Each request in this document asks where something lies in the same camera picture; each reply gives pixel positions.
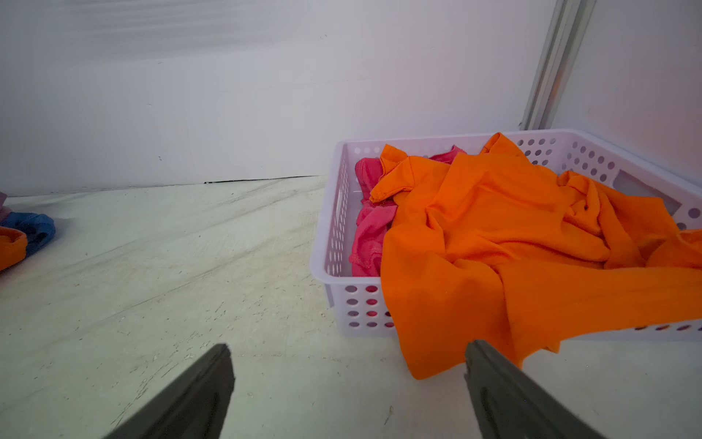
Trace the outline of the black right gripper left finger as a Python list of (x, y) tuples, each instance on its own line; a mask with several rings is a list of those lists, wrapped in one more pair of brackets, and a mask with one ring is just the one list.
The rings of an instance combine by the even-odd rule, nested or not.
[(219, 438), (235, 388), (230, 349), (217, 344), (110, 438)]

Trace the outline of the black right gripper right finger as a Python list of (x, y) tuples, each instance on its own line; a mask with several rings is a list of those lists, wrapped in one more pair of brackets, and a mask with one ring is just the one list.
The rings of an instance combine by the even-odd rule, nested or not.
[(473, 410), (484, 438), (600, 438), (485, 340), (465, 352)]

